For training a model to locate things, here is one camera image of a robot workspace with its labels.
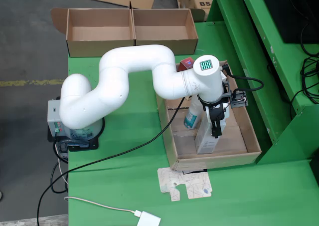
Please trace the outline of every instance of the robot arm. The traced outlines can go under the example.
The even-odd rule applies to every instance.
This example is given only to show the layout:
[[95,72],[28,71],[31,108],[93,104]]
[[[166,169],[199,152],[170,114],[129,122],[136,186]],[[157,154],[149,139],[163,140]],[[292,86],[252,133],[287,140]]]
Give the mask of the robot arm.
[[82,129],[123,105],[129,93],[130,72],[151,70],[155,92],[164,99],[198,94],[205,102],[222,96],[219,61],[201,56],[193,69],[176,71],[173,52],[162,45],[122,47],[110,50],[99,63],[99,83],[94,90],[86,77],[73,74],[62,85],[60,117],[70,129]]

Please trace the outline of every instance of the green workbench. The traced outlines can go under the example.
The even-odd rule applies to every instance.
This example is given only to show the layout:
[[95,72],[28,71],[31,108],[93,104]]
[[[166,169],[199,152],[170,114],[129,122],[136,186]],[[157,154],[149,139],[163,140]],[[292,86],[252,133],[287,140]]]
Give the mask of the green workbench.
[[[240,74],[240,59],[223,21],[197,23],[199,36],[193,58],[204,54],[228,60]],[[188,56],[177,56],[176,62]],[[85,75],[94,88],[99,58],[69,58],[69,74]],[[99,149],[70,152],[69,168],[111,156],[154,137],[160,130],[151,72],[129,75],[130,93],[124,105],[105,117]],[[261,145],[271,144],[252,95],[247,110]],[[146,211],[164,225],[299,226],[319,222],[319,188],[307,160],[209,170],[212,196],[189,200],[184,185],[181,200],[171,202],[160,192],[158,168],[169,167],[162,137],[126,155],[88,166],[69,175],[69,196],[108,206]],[[70,226],[134,226],[127,212],[69,200]]]

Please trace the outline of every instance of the concrete floor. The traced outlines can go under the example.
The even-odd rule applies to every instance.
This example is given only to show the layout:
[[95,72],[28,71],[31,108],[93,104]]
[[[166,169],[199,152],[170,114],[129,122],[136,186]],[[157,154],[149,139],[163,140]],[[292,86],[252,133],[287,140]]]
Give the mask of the concrete floor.
[[[121,6],[93,0],[0,0],[0,222],[36,216],[56,163],[46,140],[46,114],[47,101],[60,94],[61,85],[32,82],[67,76],[65,36],[52,25],[53,7]],[[175,0],[154,3],[154,8],[176,7]],[[49,191],[40,215],[66,214],[63,196]]]

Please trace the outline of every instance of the paper sheet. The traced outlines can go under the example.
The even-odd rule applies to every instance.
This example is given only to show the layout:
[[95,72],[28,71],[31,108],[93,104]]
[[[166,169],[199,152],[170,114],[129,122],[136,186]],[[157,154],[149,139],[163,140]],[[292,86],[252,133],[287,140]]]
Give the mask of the paper sheet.
[[180,200],[180,192],[175,188],[185,185],[189,199],[210,197],[211,188],[207,172],[183,174],[180,171],[172,171],[170,168],[158,169],[159,186],[162,193],[170,193],[172,201]]

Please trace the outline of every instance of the open cardboard box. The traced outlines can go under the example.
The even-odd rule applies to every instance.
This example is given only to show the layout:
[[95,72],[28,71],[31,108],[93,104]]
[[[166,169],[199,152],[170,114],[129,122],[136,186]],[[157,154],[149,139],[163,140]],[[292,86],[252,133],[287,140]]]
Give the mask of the open cardboard box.
[[134,46],[130,9],[54,8],[51,17],[66,35],[70,57],[98,57],[117,47]]
[[[233,78],[227,78],[232,90],[237,88]],[[159,118],[162,129],[173,116],[180,100],[164,100],[157,96]],[[191,101],[184,101],[182,108]],[[186,129],[184,118],[188,109],[178,111],[172,124],[163,133],[169,165],[172,170],[195,171],[250,164],[261,154],[261,149],[251,124],[246,107],[230,110],[226,128],[212,154],[197,154],[195,137],[200,123],[194,130]]]
[[198,42],[189,9],[54,8],[51,18],[66,35],[70,57],[100,57],[114,48],[148,44],[194,54]]
[[135,45],[160,44],[175,55],[194,54],[198,35],[189,9],[133,9]]

